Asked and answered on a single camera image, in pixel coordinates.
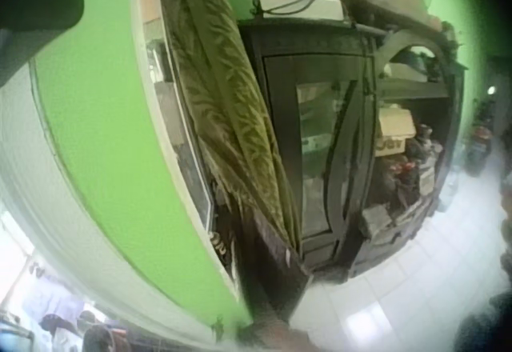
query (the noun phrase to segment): patterned curtain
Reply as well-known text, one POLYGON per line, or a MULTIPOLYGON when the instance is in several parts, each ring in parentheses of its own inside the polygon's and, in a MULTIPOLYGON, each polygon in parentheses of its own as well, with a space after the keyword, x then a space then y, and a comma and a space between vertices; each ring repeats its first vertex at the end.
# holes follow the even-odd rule
POLYGON ((238 209, 260 210, 296 251, 300 221, 270 116, 227 0, 161 0, 203 156, 238 209))

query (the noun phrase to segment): dark wooden cabinet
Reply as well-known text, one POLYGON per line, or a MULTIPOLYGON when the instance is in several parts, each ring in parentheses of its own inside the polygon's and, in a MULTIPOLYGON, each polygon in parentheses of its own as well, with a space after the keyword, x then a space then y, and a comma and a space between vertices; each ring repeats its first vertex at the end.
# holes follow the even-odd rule
POLYGON ((242 22, 240 31, 302 218, 304 264, 354 276, 385 260, 419 230, 444 183, 460 123, 460 70, 446 63, 442 46, 409 31, 293 19, 242 22), (440 82, 380 79, 384 65, 410 46, 439 56, 440 82), (360 225, 382 102, 399 102, 432 125, 444 151, 432 195, 369 239, 360 225))

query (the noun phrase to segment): black object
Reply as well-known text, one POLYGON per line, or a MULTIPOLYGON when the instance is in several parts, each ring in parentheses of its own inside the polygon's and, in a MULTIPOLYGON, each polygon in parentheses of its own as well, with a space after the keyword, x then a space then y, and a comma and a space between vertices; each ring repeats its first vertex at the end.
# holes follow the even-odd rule
POLYGON ((83 11, 84 0, 0 0, 0 86, 83 11))
MULTIPOLYGON (((450 61, 448 46, 410 30, 387 34, 348 22, 292 18, 252 20, 239 27, 302 216, 304 264, 316 276, 329 271, 345 278, 379 264, 416 234, 437 203, 460 123, 462 66, 450 61), (433 139, 446 150, 436 165, 432 195, 400 228, 391 226, 368 239, 359 229, 363 209, 390 203, 386 198, 370 201, 372 174, 378 169, 378 102, 387 84, 379 75, 411 46, 436 55, 439 92, 422 92, 432 83, 404 81, 399 82, 404 91, 388 88, 386 100, 399 94, 402 106, 416 122, 431 126, 433 139)), ((392 195, 392 183, 387 184, 392 195)))

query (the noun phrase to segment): glass cabinet door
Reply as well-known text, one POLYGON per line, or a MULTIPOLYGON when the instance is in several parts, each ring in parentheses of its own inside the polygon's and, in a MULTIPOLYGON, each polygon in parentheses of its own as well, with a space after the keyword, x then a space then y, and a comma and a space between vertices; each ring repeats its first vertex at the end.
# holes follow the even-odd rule
POLYGON ((337 116, 350 82, 297 86, 302 152, 302 236, 330 229, 324 204, 324 175, 337 116))
POLYGON ((265 59, 269 107, 302 219, 308 266, 335 258, 346 232, 362 63, 339 55, 265 59))

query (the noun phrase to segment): cable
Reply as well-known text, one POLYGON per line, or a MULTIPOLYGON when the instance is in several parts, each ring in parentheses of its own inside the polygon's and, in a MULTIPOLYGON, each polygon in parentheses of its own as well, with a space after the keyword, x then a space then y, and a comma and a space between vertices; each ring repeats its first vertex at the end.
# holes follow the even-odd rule
POLYGON ((261 3, 256 4, 256 0, 254 0, 253 4, 256 10, 253 13, 272 14, 273 16, 291 16, 292 14, 300 14, 301 12, 307 10, 316 0, 309 0, 307 4, 305 4, 302 8, 299 8, 298 10, 292 10, 290 12, 275 12, 276 10, 281 10, 283 8, 287 8, 289 6, 293 6, 304 1, 305 0, 293 0, 292 2, 288 2, 287 4, 281 4, 280 6, 275 6, 274 8, 270 8, 269 10, 264 10, 263 8, 261 8, 261 3))

